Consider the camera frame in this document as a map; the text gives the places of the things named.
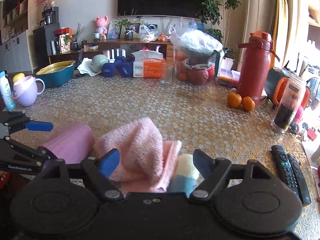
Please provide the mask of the black cabinet with coffee machine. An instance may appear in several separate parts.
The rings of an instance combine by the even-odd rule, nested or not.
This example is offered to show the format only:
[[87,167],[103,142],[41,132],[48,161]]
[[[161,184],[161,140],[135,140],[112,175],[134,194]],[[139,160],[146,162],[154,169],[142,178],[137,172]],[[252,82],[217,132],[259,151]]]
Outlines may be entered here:
[[53,55],[51,42],[56,38],[54,31],[59,28],[59,7],[43,11],[40,26],[33,30],[37,69],[49,65],[49,57]]

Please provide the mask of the green potted tree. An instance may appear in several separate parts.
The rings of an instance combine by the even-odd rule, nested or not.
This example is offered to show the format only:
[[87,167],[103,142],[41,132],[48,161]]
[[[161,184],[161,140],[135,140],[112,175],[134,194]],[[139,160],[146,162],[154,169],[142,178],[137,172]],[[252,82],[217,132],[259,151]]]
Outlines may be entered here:
[[243,0],[203,0],[196,16],[201,23],[210,25],[205,33],[222,43],[225,58],[235,59],[233,50],[227,47],[231,12],[240,7]]

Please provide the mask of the blue dumbbell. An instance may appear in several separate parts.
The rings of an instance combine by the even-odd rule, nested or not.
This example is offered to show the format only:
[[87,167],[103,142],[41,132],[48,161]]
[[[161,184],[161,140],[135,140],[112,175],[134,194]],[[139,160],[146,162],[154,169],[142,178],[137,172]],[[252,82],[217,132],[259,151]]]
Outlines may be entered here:
[[121,56],[117,58],[115,63],[121,77],[133,77],[133,61]]
[[118,56],[113,61],[105,63],[101,68],[102,75],[104,77],[114,77],[117,66],[125,62],[126,58],[124,56]]

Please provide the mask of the pink teddy bear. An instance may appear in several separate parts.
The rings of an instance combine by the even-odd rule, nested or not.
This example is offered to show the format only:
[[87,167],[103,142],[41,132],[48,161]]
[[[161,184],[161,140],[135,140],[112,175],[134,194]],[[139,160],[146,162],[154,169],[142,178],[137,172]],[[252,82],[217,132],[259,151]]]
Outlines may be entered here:
[[95,23],[97,25],[95,32],[100,34],[100,38],[102,40],[106,40],[107,32],[108,32],[108,29],[106,27],[108,23],[108,17],[107,16],[97,17],[95,19]]

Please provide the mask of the orange tangerine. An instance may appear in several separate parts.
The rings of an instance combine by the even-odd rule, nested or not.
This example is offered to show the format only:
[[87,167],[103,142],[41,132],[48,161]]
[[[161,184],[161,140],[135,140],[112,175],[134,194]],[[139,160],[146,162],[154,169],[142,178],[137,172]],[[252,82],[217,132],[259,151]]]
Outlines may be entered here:
[[249,96],[242,99],[242,107],[247,112],[252,112],[255,109],[255,102]]
[[242,97],[240,94],[230,92],[227,96],[227,103],[231,108],[239,108],[242,104]]

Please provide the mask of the blue dumbbell left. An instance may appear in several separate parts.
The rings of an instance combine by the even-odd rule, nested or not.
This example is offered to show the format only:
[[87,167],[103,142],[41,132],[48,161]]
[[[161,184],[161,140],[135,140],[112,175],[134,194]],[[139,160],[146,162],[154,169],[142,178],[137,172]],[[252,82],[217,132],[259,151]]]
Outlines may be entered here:
[[118,56],[113,61],[105,63],[101,68],[102,75],[104,77],[114,77],[117,66],[125,62],[126,58],[124,56]]

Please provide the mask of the yellow curtain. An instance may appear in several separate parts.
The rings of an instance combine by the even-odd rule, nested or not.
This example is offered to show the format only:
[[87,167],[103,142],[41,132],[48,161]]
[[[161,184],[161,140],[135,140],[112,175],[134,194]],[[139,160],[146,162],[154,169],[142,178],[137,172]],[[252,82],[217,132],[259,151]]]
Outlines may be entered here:
[[289,5],[287,0],[273,0],[272,38],[273,51],[278,59],[273,57],[273,66],[282,68],[287,51],[287,38],[289,31]]

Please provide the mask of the purple plastic mug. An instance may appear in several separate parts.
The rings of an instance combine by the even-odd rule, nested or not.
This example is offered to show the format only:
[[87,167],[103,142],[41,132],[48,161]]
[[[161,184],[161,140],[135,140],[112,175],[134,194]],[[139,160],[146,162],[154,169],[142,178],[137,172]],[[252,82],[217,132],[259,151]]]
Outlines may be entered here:
[[56,132],[41,145],[66,164],[78,164],[88,157],[94,146],[92,129],[83,123],[74,123]]

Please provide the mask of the white air conditioner column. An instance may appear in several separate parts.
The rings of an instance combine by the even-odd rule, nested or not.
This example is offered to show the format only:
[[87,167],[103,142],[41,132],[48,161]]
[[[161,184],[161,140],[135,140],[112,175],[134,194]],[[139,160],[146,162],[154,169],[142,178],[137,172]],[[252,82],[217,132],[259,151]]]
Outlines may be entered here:
[[271,33],[274,0],[245,0],[245,22],[241,43],[247,43],[250,33]]

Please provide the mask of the pink fluffy towel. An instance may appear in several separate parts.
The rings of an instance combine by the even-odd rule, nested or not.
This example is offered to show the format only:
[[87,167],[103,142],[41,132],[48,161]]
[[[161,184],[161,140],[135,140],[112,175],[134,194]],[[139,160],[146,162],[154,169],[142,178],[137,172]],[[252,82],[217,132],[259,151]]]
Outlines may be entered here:
[[112,149],[120,153],[120,162],[110,179],[123,192],[167,191],[176,168],[182,143],[163,140],[150,118],[141,118],[104,134],[95,149],[102,157]]

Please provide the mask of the glass jar with dark contents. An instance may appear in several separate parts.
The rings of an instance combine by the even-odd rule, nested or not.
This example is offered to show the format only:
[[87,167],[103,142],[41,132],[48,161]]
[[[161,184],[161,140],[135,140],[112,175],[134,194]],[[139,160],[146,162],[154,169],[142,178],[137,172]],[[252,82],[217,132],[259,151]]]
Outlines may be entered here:
[[309,98],[310,89],[306,81],[295,74],[291,74],[286,82],[283,96],[271,122],[272,127],[284,134],[288,130],[299,107],[302,106],[304,109]]

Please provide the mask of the white blue drink bottle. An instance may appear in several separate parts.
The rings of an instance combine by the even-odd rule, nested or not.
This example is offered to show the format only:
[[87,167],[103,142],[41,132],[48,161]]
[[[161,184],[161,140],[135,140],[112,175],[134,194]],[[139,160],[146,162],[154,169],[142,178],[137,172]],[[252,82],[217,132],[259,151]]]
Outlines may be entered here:
[[12,97],[10,83],[6,77],[5,71],[0,72],[0,87],[1,87],[1,96],[7,111],[13,110],[16,107],[16,103],[14,102],[14,99]]

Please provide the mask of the blue dumbbell right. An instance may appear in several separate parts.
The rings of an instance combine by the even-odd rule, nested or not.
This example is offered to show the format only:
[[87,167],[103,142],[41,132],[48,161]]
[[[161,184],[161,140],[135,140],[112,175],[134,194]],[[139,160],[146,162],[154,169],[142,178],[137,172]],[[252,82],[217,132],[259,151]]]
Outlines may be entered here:
[[133,77],[133,61],[121,56],[117,58],[115,63],[121,77]]

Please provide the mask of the green round lidded bowl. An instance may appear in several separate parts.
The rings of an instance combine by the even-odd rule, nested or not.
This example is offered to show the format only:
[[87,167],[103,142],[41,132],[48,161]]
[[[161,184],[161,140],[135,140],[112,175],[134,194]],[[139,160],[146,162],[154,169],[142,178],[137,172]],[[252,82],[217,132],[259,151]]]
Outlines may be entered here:
[[109,63],[109,59],[107,58],[107,56],[103,54],[95,55],[91,61],[91,70],[93,70],[93,72],[95,73],[98,73],[106,63]]

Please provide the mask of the framed photo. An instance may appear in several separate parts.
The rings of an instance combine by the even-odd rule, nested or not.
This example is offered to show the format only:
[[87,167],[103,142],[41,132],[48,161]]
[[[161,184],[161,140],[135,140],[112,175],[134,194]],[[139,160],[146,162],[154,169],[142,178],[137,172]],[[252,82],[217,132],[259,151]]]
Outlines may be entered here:
[[[130,26],[130,29],[133,31],[133,39],[139,39],[139,30],[140,26],[144,24],[145,22],[143,20],[141,21],[135,21],[133,24]],[[126,29],[124,27],[121,28],[120,30],[120,38],[124,39],[126,34]]]

